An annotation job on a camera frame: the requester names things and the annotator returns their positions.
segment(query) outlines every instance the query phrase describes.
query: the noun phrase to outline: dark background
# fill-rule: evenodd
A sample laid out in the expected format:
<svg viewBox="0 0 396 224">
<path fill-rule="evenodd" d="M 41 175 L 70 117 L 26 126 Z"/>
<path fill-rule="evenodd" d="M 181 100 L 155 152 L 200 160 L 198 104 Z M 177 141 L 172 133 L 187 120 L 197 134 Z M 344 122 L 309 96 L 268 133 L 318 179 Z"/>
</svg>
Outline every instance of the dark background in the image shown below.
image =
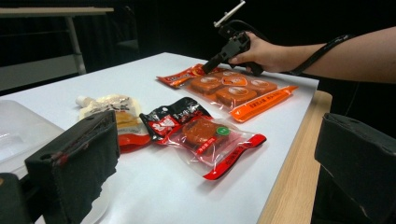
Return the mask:
<svg viewBox="0 0 396 224">
<path fill-rule="evenodd" d="M 132 52 L 128 54 L 117 47 L 130 39 L 138 39 L 140 58 L 166 51 L 209 60 L 226 43 L 213 22 L 238 4 L 239 0 L 53 0 L 2 1 L 0 7 L 114 7 L 115 12 L 106 16 L 74 18 L 90 73 L 138 59 Z M 231 20 L 249 23 L 275 44 L 292 46 L 324 43 L 339 35 L 362 35 L 395 26 L 395 11 L 394 0 L 246 0 Z M 70 54 L 64 19 L 0 19 L 0 51 L 0 66 Z M 333 113 L 358 119 L 396 137 L 395 85 L 319 80 L 318 89 L 333 97 Z"/>
</svg>

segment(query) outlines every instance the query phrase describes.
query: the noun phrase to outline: clear plastic container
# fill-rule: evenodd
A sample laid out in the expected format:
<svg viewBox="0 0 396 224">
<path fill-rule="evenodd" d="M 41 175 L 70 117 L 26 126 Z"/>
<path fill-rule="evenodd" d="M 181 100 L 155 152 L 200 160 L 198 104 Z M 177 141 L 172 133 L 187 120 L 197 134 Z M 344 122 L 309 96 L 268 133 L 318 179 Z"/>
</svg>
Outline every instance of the clear plastic container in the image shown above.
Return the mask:
<svg viewBox="0 0 396 224">
<path fill-rule="evenodd" d="M 0 100 L 0 173 L 24 177 L 24 160 L 63 132 L 25 106 Z"/>
</svg>

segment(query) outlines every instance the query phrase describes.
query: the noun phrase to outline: white tabletop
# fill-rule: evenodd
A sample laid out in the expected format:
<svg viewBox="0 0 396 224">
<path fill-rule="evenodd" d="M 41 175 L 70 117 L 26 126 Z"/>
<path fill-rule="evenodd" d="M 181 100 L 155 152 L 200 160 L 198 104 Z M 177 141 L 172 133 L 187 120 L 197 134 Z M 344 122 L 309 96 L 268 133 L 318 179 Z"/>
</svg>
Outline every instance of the white tabletop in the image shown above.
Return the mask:
<svg viewBox="0 0 396 224">
<path fill-rule="evenodd" d="M 156 78 L 197 63 L 205 61 L 162 53 L 0 100 L 17 101 L 64 130 L 78 121 L 75 100 L 79 95 L 129 95 L 143 113 L 191 96 L 214 118 L 227 118 L 227 113 L 204 99 L 171 89 Z M 245 152 L 231 172 L 216 181 L 196 174 L 172 147 L 151 144 L 121 154 L 117 172 L 107 181 L 110 202 L 100 223 L 256 223 L 318 87 L 317 80 L 304 77 L 265 74 L 262 78 L 279 87 L 299 86 L 285 102 L 234 124 L 240 130 L 264 134 L 268 140 L 262 146 Z"/>
</svg>

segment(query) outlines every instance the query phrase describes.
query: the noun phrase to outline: plastic food package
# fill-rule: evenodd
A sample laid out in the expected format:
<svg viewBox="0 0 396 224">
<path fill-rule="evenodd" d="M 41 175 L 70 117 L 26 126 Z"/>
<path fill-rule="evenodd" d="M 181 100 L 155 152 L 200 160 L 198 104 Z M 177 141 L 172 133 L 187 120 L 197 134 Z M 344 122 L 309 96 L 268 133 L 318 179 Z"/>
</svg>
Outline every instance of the plastic food package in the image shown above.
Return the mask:
<svg viewBox="0 0 396 224">
<path fill-rule="evenodd" d="M 139 118 L 141 110 L 136 99 L 120 94 L 110 94 L 96 100 L 79 96 L 76 103 L 82 107 L 79 112 L 80 119 L 106 110 L 116 112 L 121 153 L 136 150 L 150 141 L 146 126 Z"/>
<path fill-rule="evenodd" d="M 141 114 L 140 118 L 152 140 L 176 147 L 179 156 L 208 180 L 222 177 L 245 150 L 266 141 L 262 134 L 243 132 L 225 119 L 213 119 L 189 97 Z"/>
<path fill-rule="evenodd" d="M 158 79 L 168 86 L 190 91 L 212 105 L 225 109 L 239 122 L 245 122 L 279 104 L 298 88 L 279 88 L 274 82 L 262 77 L 250 77 L 224 68 L 216 68 L 205 75 L 201 64 Z"/>
</svg>

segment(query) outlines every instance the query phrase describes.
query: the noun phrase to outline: black wrist strap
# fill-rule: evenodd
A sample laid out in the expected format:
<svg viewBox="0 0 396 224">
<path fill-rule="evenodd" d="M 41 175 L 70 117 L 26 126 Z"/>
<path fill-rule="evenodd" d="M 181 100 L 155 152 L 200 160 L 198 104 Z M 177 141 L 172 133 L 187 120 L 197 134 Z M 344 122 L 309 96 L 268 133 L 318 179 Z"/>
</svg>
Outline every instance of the black wrist strap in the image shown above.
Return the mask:
<svg viewBox="0 0 396 224">
<path fill-rule="evenodd" d="M 316 62 L 321 56 L 327 53 L 330 49 L 334 48 L 335 46 L 343 43 L 344 41 L 355 37 L 354 35 L 340 35 L 333 39 L 332 41 L 328 42 L 325 46 L 318 49 L 311 57 L 309 57 L 305 62 L 300 64 L 298 67 L 294 68 L 290 71 L 292 75 L 298 76 L 300 75 L 306 68 L 311 66 L 314 62 Z"/>
</svg>

